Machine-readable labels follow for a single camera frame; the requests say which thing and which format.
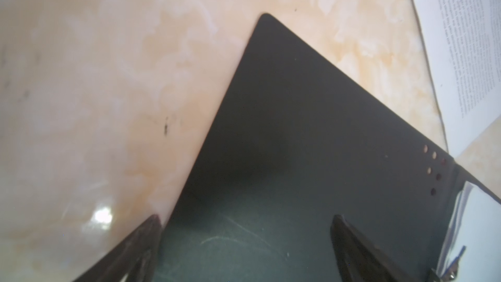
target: scratch on surface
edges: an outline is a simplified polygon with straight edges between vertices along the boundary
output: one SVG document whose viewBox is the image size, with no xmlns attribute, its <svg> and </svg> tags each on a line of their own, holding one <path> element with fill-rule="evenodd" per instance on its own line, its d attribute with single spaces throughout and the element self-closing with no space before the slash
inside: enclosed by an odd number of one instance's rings
<svg viewBox="0 0 501 282">
<path fill-rule="evenodd" d="M 252 249 L 255 249 L 255 250 L 259 250 L 259 251 L 264 251 L 264 252 L 270 253 L 269 249 L 266 249 L 266 248 L 257 248 L 256 246 L 252 246 L 249 243 L 242 242 L 242 241 L 237 240 L 235 238 L 226 237 L 226 236 L 212 236 L 212 237 L 206 238 L 205 240 L 203 240 L 203 241 L 200 242 L 200 245 L 204 245 L 205 243 L 210 242 L 212 240 L 216 240 L 216 239 L 234 242 L 234 243 L 237 243 L 238 245 L 241 245 L 241 246 L 246 247 L 246 248 L 252 248 Z"/>
<path fill-rule="evenodd" d="M 103 187 L 103 186 L 106 186 L 106 185 L 108 185 L 108 181 L 107 180 L 99 181 L 99 182 L 96 182 L 96 183 L 91 184 L 88 187 L 84 188 L 83 191 L 84 192 L 92 191 L 92 190 L 95 190 L 97 188 L 100 188 L 100 187 Z"/>
<path fill-rule="evenodd" d="M 214 22 L 212 15 L 210 14 L 207 7 L 205 7 L 204 3 L 200 0 L 192 0 L 192 2 L 198 6 L 198 12 L 202 15 L 202 18 L 205 21 L 205 26 L 209 30 L 211 36 L 215 35 L 218 32 L 219 28 Z"/>
<path fill-rule="evenodd" d="M 147 116 L 146 118 L 148 120 L 150 120 L 151 122 L 153 122 L 154 124 L 158 124 L 158 122 L 156 122 L 156 120 L 154 118 L 152 118 L 151 116 Z"/>
<path fill-rule="evenodd" d="M 264 244 L 266 244 L 266 246 L 268 246 L 271 250 L 273 250 L 274 252 L 276 252 L 277 254 L 279 254 L 283 259 L 287 260 L 287 257 L 285 257 L 285 255 L 282 252 L 280 252 L 278 249 L 274 248 L 270 243 L 266 242 L 262 237 L 260 237 L 259 235 L 255 234 L 254 232 L 246 229 L 244 226 L 240 225 L 238 222 L 236 222 L 235 220 L 231 219 L 229 216 L 226 216 L 226 215 L 224 215 L 222 213 L 219 213 L 219 214 L 221 216 L 223 216 L 229 222 L 231 222 L 234 225 L 236 225 L 237 227 L 239 227 L 240 229 L 242 229 L 245 232 L 249 233 L 250 235 L 253 235 L 254 237 L 258 238 L 261 242 L 263 242 Z"/>
<path fill-rule="evenodd" d="M 61 215 L 61 220 L 64 219 L 64 217 L 66 217 L 66 214 L 68 213 L 68 209 L 70 209 L 70 205 L 71 205 L 71 202 L 69 202 L 66 205 L 66 208 L 64 209 L 63 214 Z"/>
<path fill-rule="evenodd" d="M 177 265 L 172 266 L 167 273 L 161 273 L 159 270 L 155 270 L 155 275 L 158 275 L 159 277 L 163 279 L 168 279 L 169 281 L 176 282 L 176 280 L 172 277 L 172 273 L 174 271 L 178 270 L 179 267 L 181 266 L 182 261 L 178 262 Z"/>
</svg>

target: dark green surface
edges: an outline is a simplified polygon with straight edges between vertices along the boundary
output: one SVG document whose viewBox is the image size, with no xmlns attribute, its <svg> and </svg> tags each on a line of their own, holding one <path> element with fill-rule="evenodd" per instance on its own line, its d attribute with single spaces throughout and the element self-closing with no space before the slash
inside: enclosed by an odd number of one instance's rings
<svg viewBox="0 0 501 282">
<path fill-rule="evenodd" d="M 454 168 L 265 14 L 163 234 L 154 280 L 340 281 L 335 214 L 424 280 L 447 229 Z"/>
</svg>

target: beige marble surface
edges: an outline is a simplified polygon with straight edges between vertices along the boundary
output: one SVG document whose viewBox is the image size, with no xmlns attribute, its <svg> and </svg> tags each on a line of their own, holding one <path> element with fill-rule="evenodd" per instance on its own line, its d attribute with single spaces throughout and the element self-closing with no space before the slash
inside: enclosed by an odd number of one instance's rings
<svg viewBox="0 0 501 282">
<path fill-rule="evenodd" d="M 411 0 L 0 0 L 0 280 L 166 222 L 263 12 L 445 147 Z M 498 194 L 500 142 L 459 158 Z"/>
</svg>

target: paper sheet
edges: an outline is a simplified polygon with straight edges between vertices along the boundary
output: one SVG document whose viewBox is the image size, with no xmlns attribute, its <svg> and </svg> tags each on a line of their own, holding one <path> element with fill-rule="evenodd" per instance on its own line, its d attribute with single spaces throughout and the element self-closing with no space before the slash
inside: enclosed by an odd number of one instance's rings
<svg viewBox="0 0 501 282">
<path fill-rule="evenodd" d="M 414 0 L 449 154 L 501 114 L 501 0 Z"/>
<path fill-rule="evenodd" d="M 501 280 L 501 205 L 478 186 L 466 182 L 457 197 L 437 272 L 442 275 L 459 255 L 454 282 Z"/>
</svg>

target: dark mark on countertop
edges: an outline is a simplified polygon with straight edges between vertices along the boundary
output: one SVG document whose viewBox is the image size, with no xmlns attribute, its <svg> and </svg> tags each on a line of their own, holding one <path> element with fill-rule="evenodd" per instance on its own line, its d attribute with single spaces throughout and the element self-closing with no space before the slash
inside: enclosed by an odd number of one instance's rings
<svg viewBox="0 0 501 282">
<path fill-rule="evenodd" d="M 26 91 L 22 94 L 22 97 L 20 97 L 20 98 L 17 100 L 17 102 L 18 102 L 18 103 L 20 103 L 20 102 L 22 102 L 22 101 L 23 101 L 23 99 L 24 99 L 24 100 L 28 99 L 28 97 L 29 97 L 29 90 L 26 90 Z"/>
<path fill-rule="evenodd" d="M 40 63 L 40 60 L 41 60 L 41 54 L 39 51 L 37 51 L 35 54 L 34 54 L 34 63 L 35 64 L 39 64 Z"/>
<path fill-rule="evenodd" d="M 2 59 L 0 60 L 0 67 L 4 67 L 7 63 L 7 45 L 2 47 Z"/>
<path fill-rule="evenodd" d="M 165 118 L 165 126 L 163 127 L 163 135 L 164 136 L 167 136 L 167 129 L 168 129 L 167 120 L 168 119 L 169 119 L 168 117 Z"/>
</svg>

